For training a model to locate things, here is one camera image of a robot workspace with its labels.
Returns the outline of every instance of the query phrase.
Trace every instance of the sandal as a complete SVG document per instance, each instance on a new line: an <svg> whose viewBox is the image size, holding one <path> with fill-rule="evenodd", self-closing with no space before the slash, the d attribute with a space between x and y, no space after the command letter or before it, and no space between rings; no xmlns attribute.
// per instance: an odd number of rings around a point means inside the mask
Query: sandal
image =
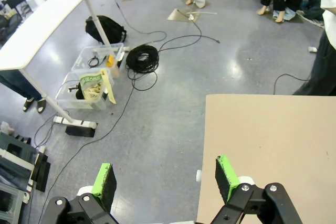
<svg viewBox="0 0 336 224"><path fill-rule="evenodd" d="M33 102L34 102L34 98L26 99L26 102L23 105L23 111L27 112L27 110L29 110L29 108L30 108L30 106L32 105Z"/></svg>
<svg viewBox="0 0 336 224"><path fill-rule="evenodd" d="M38 112L39 114L42 114L42 112L44 111L44 109L46 108L46 106L47 106L47 101L46 101L46 99L39 100L39 101L37 102L37 112Z"/></svg>

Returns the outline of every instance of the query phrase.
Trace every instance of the beige board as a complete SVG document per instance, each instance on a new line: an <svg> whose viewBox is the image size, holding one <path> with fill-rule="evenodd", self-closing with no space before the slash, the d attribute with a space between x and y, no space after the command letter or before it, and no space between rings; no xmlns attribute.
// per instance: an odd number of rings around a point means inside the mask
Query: beige board
<svg viewBox="0 0 336 224"><path fill-rule="evenodd" d="M208 95L197 216L204 224L224 204L215 180L218 155L260 188L283 184L304 224L336 223L335 97ZM260 221L246 216L242 223Z"/></svg>

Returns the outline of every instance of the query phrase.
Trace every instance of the screw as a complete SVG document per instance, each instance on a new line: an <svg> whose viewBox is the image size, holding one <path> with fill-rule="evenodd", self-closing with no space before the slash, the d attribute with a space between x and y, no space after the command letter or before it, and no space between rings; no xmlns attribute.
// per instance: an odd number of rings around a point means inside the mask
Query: screw
<svg viewBox="0 0 336 224"><path fill-rule="evenodd" d="M272 185L270 188L269 188L271 191L276 191L277 190L277 187L275 185Z"/></svg>
<svg viewBox="0 0 336 224"><path fill-rule="evenodd" d="M243 185L241 188L242 188L243 191L249 191L249 189L250 189L249 186L247 186L247 185Z"/></svg>

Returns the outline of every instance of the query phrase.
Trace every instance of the brown table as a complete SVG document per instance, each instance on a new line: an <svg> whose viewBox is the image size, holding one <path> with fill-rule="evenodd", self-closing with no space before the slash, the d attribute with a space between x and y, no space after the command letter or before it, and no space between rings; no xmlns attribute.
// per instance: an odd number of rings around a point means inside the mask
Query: brown table
<svg viewBox="0 0 336 224"><path fill-rule="evenodd" d="M224 204L215 180L224 154L258 187L283 184L304 224L336 223L336 97L208 95L205 117L198 222Z"/></svg>

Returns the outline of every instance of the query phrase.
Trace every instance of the yellow strap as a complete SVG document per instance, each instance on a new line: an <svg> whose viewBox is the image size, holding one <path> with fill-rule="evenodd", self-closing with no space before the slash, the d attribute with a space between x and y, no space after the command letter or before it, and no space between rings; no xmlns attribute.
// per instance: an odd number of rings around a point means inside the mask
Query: yellow strap
<svg viewBox="0 0 336 224"><path fill-rule="evenodd" d="M111 83L110 83L110 80L109 80L109 75L107 73L107 70L105 68L101 69L100 74L101 74L101 76L103 78L103 82L104 82L104 84L107 88L108 97L109 97L110 102L116 104L116 100L114 99L114 96L113 96L112 86L111 86Z"/></svg>

